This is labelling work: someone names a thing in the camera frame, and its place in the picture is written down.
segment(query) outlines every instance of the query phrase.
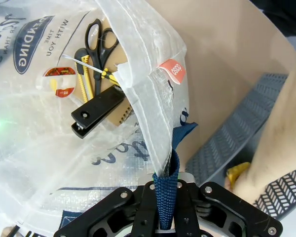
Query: cardboard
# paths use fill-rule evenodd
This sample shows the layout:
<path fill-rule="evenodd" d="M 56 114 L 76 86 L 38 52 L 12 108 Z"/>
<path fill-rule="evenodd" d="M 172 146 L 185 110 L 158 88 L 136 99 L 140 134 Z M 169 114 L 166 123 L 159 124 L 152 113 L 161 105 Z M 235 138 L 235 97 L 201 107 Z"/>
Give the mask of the cardboard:
<path fill-rule="evenodd" d="M 148 0 L 180 34 L 189 89 L 189 122 L 178 146 L 185 163 L 219 128 L 264 72 L 289 73 L 296 52 L 248 0 Z"/>

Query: screwdriver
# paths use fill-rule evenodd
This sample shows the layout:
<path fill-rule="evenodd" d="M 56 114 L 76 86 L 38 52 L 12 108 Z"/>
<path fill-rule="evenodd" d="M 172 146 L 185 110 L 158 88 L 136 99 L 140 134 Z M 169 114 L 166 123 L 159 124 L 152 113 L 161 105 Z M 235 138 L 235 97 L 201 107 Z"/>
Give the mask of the screwdriver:
<path fill-rule="evenodd" d="M 72 58 L 72 57 L 70 57 L 69 55 L 63 54 L 62 56 L 63 56 L 64 58 L 74 60 L 76 63 L 79 63 L 79 64 L 81 64 L 81 65 L 84 65 L 84 66 L 86 66 L 86 67 L 88 67 L 88 68 L 90 68 L 90 69 L 96 71 L 96 72 L 101 73 L 103 79 L 104 79 L 104 78 L 107 78 L 107 79 L 109 79 L 110 82 L 112 82 L 113 84 L 115 84 L 115 85 L 117 85 L 117 86 L 120 86 L 120 85 L 118 84 L 116 78 L 113 76 L 112 73 L 109 72 L 109 70 L 108 70 L 107 68 L 105 68 L 105 69 L 102 71 L 102 70 L 100 70 L 100 69 L 98 69 L 98 68 L 95 68 L 95 67 L 90 66 L 90 65 L 87 64 L 87 63 L 83 63 L 83 62 L 81 62 L 81 61 L 79 61 L 79 60 L 77 60 L 77 59 L 75 59 L 75 58 Z"/>

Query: blue printed logo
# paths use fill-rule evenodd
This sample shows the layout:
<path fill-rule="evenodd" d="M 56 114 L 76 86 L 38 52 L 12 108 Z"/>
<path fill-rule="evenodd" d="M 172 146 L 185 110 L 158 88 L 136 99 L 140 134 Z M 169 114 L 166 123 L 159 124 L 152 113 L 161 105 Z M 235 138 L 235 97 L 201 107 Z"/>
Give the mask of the blue printed logo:
<path fill-rule="evenodd" d="M 45 16 L 31 21 L 25 24 L 18 33 L 14 44 L 13 61 L 19 74 L 24 74 L 29 68 L 36 48 L 53 17 Z"/>

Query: red label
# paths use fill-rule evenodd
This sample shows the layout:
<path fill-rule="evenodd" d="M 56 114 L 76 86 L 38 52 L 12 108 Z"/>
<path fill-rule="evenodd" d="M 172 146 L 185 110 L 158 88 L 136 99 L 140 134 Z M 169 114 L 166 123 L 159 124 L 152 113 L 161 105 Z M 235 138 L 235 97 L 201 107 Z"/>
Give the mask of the red label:
<path fill-rule="evenodd" d="M 186 74 L 185 68 L 176 60 L 169 59 L 159 66 L 166 70 L 171 80 L 176 84 L 181 84 Z"/>
<path fill-rule="evenodd" d="M 63 76 L 63 75 L 75 75 L 75 71 L 70 67 L 51 68 L 45 73 L 44 77 Z"/>
<path fill-rule="evenodd" d="M 73 91 L 74 91 L 74 88 L 67 88 L 65 90 L 58 89 L 58 90 L 56 90 L 56 96 L 58 96 L 60 98 L 64 98 L 64 97 L 69 96 Z"/>

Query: blue webbing strap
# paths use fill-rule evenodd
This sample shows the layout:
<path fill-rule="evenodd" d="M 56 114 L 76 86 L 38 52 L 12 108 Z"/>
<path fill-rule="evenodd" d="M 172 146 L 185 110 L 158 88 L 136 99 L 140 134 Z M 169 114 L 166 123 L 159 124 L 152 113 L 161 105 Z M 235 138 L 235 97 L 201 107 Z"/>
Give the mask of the blue webbing strap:
<path fill-rule="evenodd" d="M 179 168 L 179 156 L 175 150 L 172 150 L 169 176 L 157 177 L 156 173 L 152 176 L 157 197 L 157 208 L 161 230 L 168 230 L 171 228 L 174 207 L 176 204 Z"/>
<path fill-rule="evenodd" d="M 168 177 L 157 177 L 153 174 L 153 182 L 157 197 L 157 208 L 160 220 L 160 229 L 168 230 L 171 228 L 174 207 L 177 196 L 177 183 L 180 168 L 180 161 L 175 149 L 178 144 L 187 136 L 195 127 L 196 123 L 185 123 L 183 126 L 173 129 L 172 139 L 172 157 L 170 160 L 170 170 Z"/>

